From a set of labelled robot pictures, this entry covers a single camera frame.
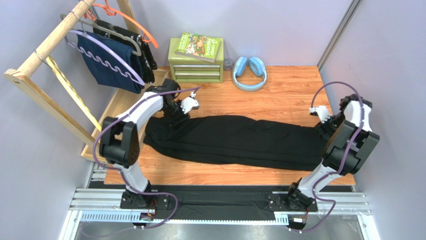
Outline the black trousers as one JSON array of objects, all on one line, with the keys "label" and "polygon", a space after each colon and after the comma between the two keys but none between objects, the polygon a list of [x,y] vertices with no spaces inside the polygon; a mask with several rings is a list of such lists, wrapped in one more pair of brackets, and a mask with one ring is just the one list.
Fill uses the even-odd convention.
[{"label": "black trousers", "polygon": [[313,127],[240,115],[189,118],[176,126],[152,117],[143,142],[183,161],[296,171],[314,170],[327,144]]}]

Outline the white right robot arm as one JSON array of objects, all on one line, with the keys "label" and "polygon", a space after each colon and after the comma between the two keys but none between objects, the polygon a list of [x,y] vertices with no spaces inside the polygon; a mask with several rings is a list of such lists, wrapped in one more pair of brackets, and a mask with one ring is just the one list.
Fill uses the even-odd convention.
[{"label": "white right robot arm", "polygon": [[339,106],[336,115],[331,115],[324,105],[309,109],[311,115],[319,117],[315,129],[327,143],[320,155],[321,163],[290,185],[285,203],[292,209],[308,208],[329,183],[356,174],[380,140],[369,124],[373,106],[370,101],[351,94],[342,98]]}]

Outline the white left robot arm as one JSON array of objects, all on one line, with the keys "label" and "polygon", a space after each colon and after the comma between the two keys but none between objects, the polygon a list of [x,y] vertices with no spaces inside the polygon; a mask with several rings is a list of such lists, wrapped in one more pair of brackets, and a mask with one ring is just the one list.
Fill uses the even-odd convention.
[{"label": "white left robot arm", "polygon": [[140,155],[139,132],[157,112],[162,112],[171,127],[189,119],[189,112],[200,104],[196,99],[198,87],[188,88],[189,96],[178,100],[184,92],[173,79],[167,78],[162,85],[151,85],[141,98],[129,109],[116,117],[107,116],[96,140],[99,154],[104,157],[110,169],[119,171],[125,181],[126,198],[147,202],[153,196],[151,183],[137,166]]}]

